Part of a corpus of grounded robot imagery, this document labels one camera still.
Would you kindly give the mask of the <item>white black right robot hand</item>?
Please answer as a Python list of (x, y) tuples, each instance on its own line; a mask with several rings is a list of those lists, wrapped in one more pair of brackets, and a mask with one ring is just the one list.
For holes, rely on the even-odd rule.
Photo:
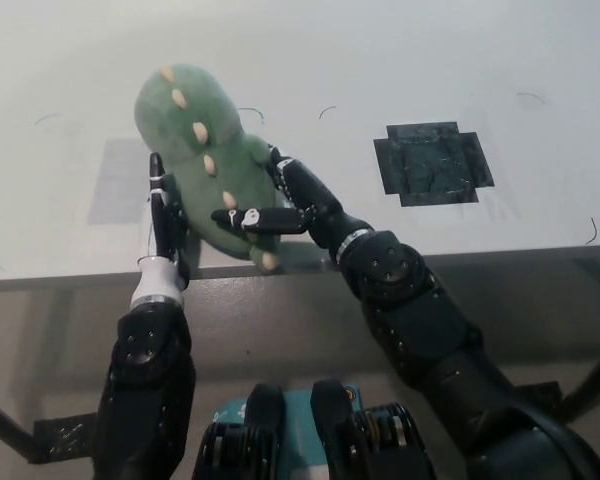
[(331, 190), (299, 159), (269, 147), (266, 171), (288, 202), (283, 207), (225, 208), (211, 219), (227, 230), (267, 235), (307, 232), (338, 263), (356, 243), (373, 234), (367, 222), (347, 214)]

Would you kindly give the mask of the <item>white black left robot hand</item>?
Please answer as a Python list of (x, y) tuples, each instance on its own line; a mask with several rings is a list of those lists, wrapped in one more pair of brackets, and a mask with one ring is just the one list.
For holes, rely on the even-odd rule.
[(139, 282), (131, 296), (132, 309), (145, 303), (184, 305), (183, 292), (189, 267), (181, 255), (185, 233), (180, 205), (170, 193), (172, 177), (165, 172), (161, 156), (149, 155), (149, 190), (139, 227), (137, 267)]

